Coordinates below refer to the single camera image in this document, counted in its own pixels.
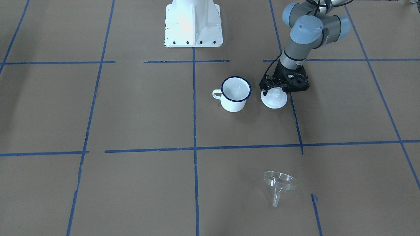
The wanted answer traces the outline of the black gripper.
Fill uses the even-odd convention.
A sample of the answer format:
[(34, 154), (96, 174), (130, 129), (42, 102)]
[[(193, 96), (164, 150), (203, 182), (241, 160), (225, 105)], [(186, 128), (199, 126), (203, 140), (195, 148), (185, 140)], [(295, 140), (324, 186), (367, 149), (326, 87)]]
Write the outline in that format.
[(287, 76), (294, 73), (305, 73), (303, 65), (297, 63), (295, 69), (289, 69), (283, 66), (281, 63), (278, 63), (273, 76), (263, 76), (259, 87), (261, 91), (267, 92), (268, 90), (274, 88), (274, 85), (279, 85), (279, 88), (282, 89), (285, 93), (293, 92), (293, 87), (288, 85)]

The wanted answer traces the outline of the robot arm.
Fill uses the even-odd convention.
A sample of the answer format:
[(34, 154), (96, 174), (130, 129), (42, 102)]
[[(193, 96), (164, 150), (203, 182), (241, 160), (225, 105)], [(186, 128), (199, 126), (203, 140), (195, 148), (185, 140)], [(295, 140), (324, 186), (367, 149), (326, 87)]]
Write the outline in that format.
[(301, 4), (290, 3), (286, 6), (282, 20), (290, 27), (290, 36), (282, 53), (276, 58), (278, 63), (274, 74), (265, 74), (259, 83), (263, 96), (274, 88), (285, 93), (309, 89), (304, 63), (310, 51), (348, 35), (348, 17), (329, 13), (349, 3), (349, 0), (306, 0)]

